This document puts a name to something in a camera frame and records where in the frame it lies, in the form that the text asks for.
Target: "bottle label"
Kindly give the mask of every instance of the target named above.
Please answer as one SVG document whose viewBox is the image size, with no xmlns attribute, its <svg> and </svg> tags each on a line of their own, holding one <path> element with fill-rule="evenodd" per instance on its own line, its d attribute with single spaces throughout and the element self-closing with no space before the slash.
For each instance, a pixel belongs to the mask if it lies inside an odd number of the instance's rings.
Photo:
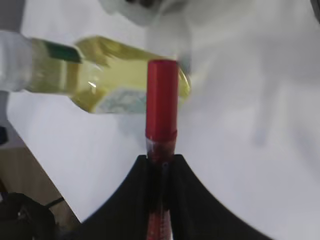
<svg viewBox="0 0 320 240">
<path fill-rule="evenodd" d="M 105 113 L 145 113 L 146 92 L 132 88 L 118 88 L 105 95 L 93 110 L 96 114 Z"/>
<path fill-rule="evenodd" d="M 50 41 L 44 41 L 44 44 L 49 52 L 49 55 L 53 59 L 64 60 L 80 64 L 81 57 L 77 49 Z"/>
</svg>

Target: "white wine bottle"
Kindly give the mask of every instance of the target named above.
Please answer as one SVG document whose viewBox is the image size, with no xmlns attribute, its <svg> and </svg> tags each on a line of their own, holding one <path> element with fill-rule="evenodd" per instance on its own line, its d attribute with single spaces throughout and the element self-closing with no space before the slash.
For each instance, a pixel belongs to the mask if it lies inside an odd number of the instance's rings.
<svg viewBox="0 0 320 240">
<path fill-rule="evenodd" d="M 0 31 L 0 90 L 67 95 L 90 113 L 144 113 L 155 59 L 163 57 L 100 36 L 71 47 Z M 180 70 L 180 102 L 190 91 Z"/>
</svg>

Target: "bottle neck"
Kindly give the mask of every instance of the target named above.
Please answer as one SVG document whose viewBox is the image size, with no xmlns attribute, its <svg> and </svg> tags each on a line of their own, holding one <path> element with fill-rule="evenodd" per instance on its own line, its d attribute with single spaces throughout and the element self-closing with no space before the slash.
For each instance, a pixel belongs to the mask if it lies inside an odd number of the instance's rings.
<svg viewBox="0 0 320 240">
<path fill-rule="evenodd" d="M 0 31 L 0 90 L 25 89 L 32 78 L 32 45 L 24 36 Z"/>
</svg>

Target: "wooden floor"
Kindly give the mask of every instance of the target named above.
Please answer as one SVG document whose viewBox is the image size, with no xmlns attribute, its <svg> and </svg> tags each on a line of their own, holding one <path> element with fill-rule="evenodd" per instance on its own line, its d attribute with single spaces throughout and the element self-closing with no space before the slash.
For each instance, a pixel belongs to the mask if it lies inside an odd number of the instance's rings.
<svg viewBox="0 0 320 240">
<path fill-rule="evenodd" d="M 61 197 L 59 191 L 27 148 L 0 150 L 0 179 L 8 192 L 23 193 L 46 205 Z M 79 225 L 78 219 L 62 202 L 52 209 L 60 226 L 71 230 Z"/>
</svg>

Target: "red bottle cap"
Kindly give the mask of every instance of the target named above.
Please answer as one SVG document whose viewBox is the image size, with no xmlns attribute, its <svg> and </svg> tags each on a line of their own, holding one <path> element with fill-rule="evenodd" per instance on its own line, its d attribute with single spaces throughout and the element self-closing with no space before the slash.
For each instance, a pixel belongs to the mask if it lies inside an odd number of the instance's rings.
<svg viewBox="0 0 320 240">
<path fill-rule="evenodd" d="M 159 143 L 177 138 L 179 65 L 173 60 L 148 64 L 146 137 Z"/>
</svg>

